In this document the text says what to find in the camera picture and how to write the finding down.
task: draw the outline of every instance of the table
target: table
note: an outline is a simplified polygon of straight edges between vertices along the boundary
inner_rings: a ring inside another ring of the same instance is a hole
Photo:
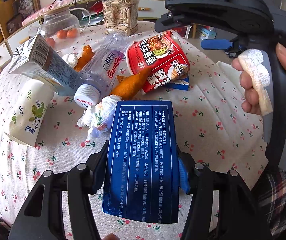
[[[103,27],[87,28],[66,50],[78,53],[87,44],[96,50],[105,38]],[[139,31],[131,36],[131,41],[155,34],[153,23],[139,22]],[[187,40],[180,38],[180,42],[190,61],[189,91],[161,87],[144,96],[138,94],[135,99],[172,101],[180,149],[211,170],[237,170],[252,188],[267,164],[262,117],[244,113],[241,108],[244,97],[222,70]],[[120,75],[128,72],[125,61],[119,68]],[[13,105],[28,78],[7,72],[8,67],[0,75],[0,217],[12,224],[45,170],[51,169],[54,173],[69,171],[85,162],[90,154],[99,152],[110,134],[107,132],[99,139],[85,141],[88,129],[76,125],[83,109],[72,97],[55,95],[44,116],[35,147],[11,141],[3,134],[3,129],[11,119]],[[191,196],[180,191],[179,223],[148,224],[102,213],[102,189],[89,197],[102,238],[110,232],[120,239],[179,239],[181,236]],[[214,199],[212,228],[219,216],[217,195]],[[63,214],[66,238],[72,239],[65,193]]]

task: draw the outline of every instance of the red plastic bag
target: red plastic bag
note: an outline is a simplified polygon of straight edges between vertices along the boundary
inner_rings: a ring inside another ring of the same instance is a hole
[[[144,93],[186,74],[190,63],[171,31],[132,43],[126,50],[126,63],[131,75],[152,66],[150,76],[142,87]]]

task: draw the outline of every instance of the framed picture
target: framed picture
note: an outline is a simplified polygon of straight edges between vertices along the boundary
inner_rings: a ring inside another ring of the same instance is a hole
[[[24,20],[40,9],[40,0],[14,0],[13,9],[14,14],[20,14]]]

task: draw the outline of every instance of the glass pitcher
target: glass pitcher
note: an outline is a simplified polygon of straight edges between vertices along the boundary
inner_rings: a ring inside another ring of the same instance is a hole
[[[70,13],[74,10],[83,10],[87,15],[89,15],[89,22],[82,29],[80,29],[78,18]],[[71,42],[75,41],[75,39],[80,36],[80,32],[85,30],[91,21],[91,16],[88,10],[84,8],[70,9],[69,5],[49,10],[43,13],[43,17],[44,22],[38,28],[37,33],[43,36],[54,50],[71,46]]]

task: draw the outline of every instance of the white paper cup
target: white paper cup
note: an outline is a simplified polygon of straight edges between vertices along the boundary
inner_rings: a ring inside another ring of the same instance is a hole
[[[43,82],[28,80],[21,89],[4,133],[13,141],[34,147],[45,111],[53,96],[53,90]]]

